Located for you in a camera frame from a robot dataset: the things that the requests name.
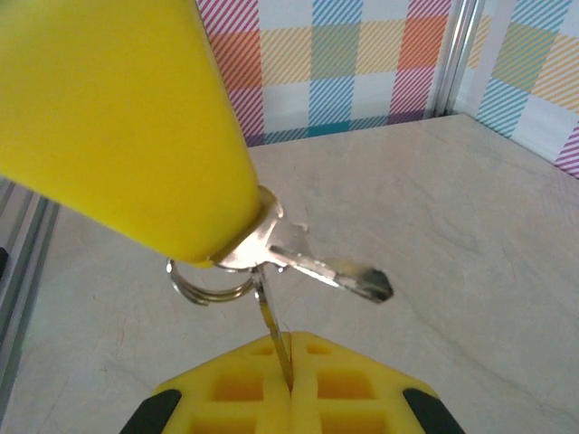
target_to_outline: yellow cylindrical keychain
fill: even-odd
[[[0,173],[197,265],[259,210],[188,0],[0,5]]]

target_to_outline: metal key ring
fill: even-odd
[[[175,262],[170,258],[166,260],[166,273],[171,278],[171,285],[175,291],[200,306],[209,306],[209,303],[232,301],[244,296],[253,289],[251,276],[241,285],[223,291],[199,288],[179,274]]]

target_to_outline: plaid wallpaper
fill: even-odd
[[[197,0],[248,146],[429,115],[452,0]]]
[[[579,178],[579,0],[488,0],[455,109]]]

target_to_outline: silver key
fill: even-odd
[[[275,195],[261,187],[262,212],[257,223],[218,266],[228,270],[252,270],[271,263],[280,270],[291,267],[334,288],[347,289],[375,303],[393,295],[386,275],[373,267],[346,259],[323,260],[309,249],[307,228],[292,223]]]

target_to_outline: black rubber edge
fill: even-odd
[[[441,400],[418,389],[406,389],[404,398],[420,422],[424,434],[465,434]]]
[[[162,434],[180,399],[181,392],[170,389],[144,400],[120,434]]]
[[[4,274],[7,262],[8,262],[8,252],[4,247],[0,247],[0,279]]]

